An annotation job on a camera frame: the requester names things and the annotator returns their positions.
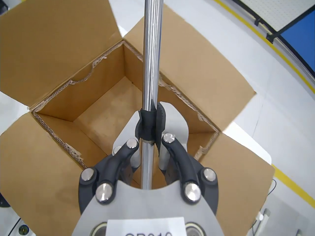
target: box flap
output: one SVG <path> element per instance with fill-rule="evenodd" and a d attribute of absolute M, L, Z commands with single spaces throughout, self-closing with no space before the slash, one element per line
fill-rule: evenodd
<path fill-rule="evenodd" d="M 224 235 L 246 235 L 266 200 L 274 168 L 224 134 L 219 135 L 201 164 L 218 176 L 216 217 Z"/>
<path fill-rule="evenodd" d="M 144 18 L 125 36 L 143 52 Z M 164 5 L 160 72 L 220 130 L 241 112 L 254 91 L 197 30 Z"/>
<path fill-rule="evenodd" d="M 108 0 L 26 0 L 0 26 L 1 91 L 29 107 L 121 39 Z"/>
<path fill-rule="evenodd" d="M 31 113 L 0 137 L 1 193 L 36 235 L 72 234 L 81 171 Z"/>

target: blue panel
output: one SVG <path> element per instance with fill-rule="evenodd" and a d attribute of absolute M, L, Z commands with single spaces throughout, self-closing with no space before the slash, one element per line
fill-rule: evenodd
<path fill-rule="evenodd" d="M 281 35 L 315 71 L 315 12 Z"/>

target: white label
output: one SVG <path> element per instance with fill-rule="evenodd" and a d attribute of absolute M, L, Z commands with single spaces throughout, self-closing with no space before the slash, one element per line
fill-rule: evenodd
<path fill-rule="evenodd" d="M 186 236 L 183 217 L 108 220 L 106 236 Z"/>

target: open cardboard box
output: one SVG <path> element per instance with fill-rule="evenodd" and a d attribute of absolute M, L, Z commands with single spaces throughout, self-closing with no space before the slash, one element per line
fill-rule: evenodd
<path fill-rule="evenodd" d="M 108 0 L 27 0 L 0 25 L 1 91 L 30 108 L 0 137 L 1 193 L 37 235 L 71 235 L 82 169 L 111 154 L 141 108 L 144 20 L 122 38 Z M 188 152 L 217 173 L 225 235 L 247 233 L 274 173 L 221 133 L 253 96 L 231 63 L 164 6 L 158 100 L 180 111 Z M 165 185 L 157 160 L 154 188 Z"/>

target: chrome rod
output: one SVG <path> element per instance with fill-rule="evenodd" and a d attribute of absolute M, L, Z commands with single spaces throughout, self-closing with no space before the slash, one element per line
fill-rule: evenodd
<path fill-rule="evenodd" d="M 145 0 L 143 41 L 142 108 L 155 111 L 158 102 L 158 78 L 163 0 Z M 152 188 L 154 142 L 142 141 L 141 188 Z"/>

